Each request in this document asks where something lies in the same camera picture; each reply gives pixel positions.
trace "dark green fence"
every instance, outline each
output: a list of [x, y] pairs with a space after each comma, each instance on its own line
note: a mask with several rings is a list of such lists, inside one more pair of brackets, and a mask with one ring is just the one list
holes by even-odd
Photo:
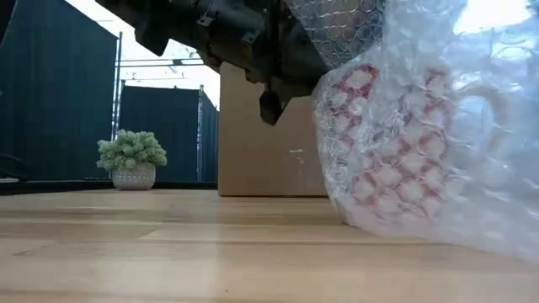
[[217, 182], [219, 112], [204, 92], [200, 92], [200, 179]]
[[116, 37], [63, 0], [19, 0], [0, 48], [0, 153], [32, 179], [104, 178]]
[[199, 91], [125, 86], [120, 129], [152, 131], [167, 151], [158, 181], [196, 182]]

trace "succulent plant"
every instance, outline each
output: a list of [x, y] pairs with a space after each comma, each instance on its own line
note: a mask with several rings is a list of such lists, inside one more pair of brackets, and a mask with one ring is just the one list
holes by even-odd
[[133, 169], [138, 163], [167, 165], [167, 152], [152, 132], [120, 130], [115, 141], [98, 142], [101, 157], [98, 167], [107, 171]]

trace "metal pole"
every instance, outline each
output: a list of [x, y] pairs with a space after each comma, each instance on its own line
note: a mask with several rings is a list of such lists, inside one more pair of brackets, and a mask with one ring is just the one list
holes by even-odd
[[202, 128], [202, 123], [203, 123], [203, 113], [204, 113], [204, 109], [203, 109], [203, 104], [202, 104], [202, 92], [203, 92], [203, 89], [204, 89], [204, 86], [203, 85], [200, 85], [200, 89], [199, 89], [199, 110], [198, 110], [198, 124], [197, 124], [197, 127], [196, 127], [196, 171], [197, 171], [197, 181], [198, 182], [202, 182], [202, 166], [204, 165], [202, 162], [204, 161], [204, 159], [202, 158], [202, 149], [205, 147], [204, 146], [204, 140], [203, 140], [203, 136], [204, 136], [204, 133], [203, 133], [203, 128]]
[[120, 36], [118, 37], [118, 52], [116, 54], [116, 79], [115, 79], [115, 102], [113, 107], [113, 121], [114, 126], [112, 128], [112, 139], [114, 140], [116, 138], [116, 134], [118, 133], [118, 122], [120, 121], [119, 114], [120, 114], [120, 69], [121, 69], [121, 45], [122, 40], [124, 39], [124, 32], [120, 32]]
[[121, 80], [120, 92], [118, 93], [118, 101], [116, 102], [116, 133], [118, 133], [118, 128], [120, 127], [120, 111], [121, 111], [121, 93], [125, 88], [125, 80]]

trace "cardboard box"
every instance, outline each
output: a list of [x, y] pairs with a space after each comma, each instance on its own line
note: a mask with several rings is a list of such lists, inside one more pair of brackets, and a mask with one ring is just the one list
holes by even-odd
[[311, 98], [291, 100], [276, 126], [262, 122], [264, 85], [221, 66], [219, 194], [327, 195], [318, 158]]

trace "wooden table surface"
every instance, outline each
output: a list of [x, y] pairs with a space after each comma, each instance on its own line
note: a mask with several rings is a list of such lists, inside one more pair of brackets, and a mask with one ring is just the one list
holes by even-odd
[[539, 267], [382, 239], [326, 199], [212, 191], [0, 197], [0, 302], [520, 303]]

